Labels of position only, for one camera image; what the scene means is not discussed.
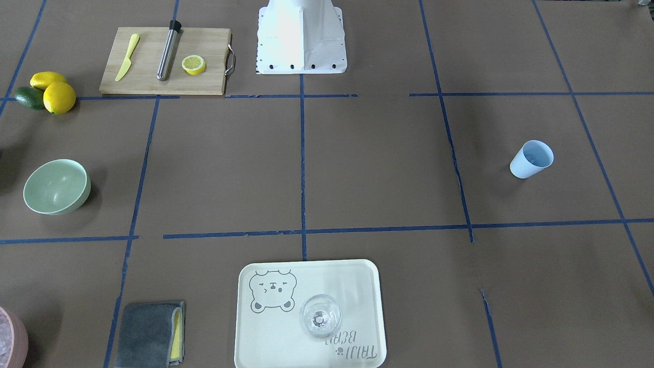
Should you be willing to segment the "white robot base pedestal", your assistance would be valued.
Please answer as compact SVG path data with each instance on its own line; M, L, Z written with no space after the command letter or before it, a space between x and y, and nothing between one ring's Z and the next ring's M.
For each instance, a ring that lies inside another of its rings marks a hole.
M258 21L256 73L346 72L343 12L332 1L269 1Z

